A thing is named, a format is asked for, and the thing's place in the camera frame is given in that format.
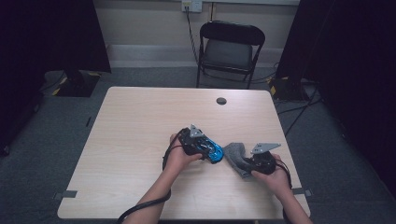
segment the blue controller part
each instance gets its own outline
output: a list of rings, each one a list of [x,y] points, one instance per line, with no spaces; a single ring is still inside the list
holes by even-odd
[[[215,164],[223,158],[223,150],[221,146],[206,137],[200,129],[193,124],[191,128],[181,130],[178,137],[184,151],[187,155],[202,154],[201,160],[207,159]]]

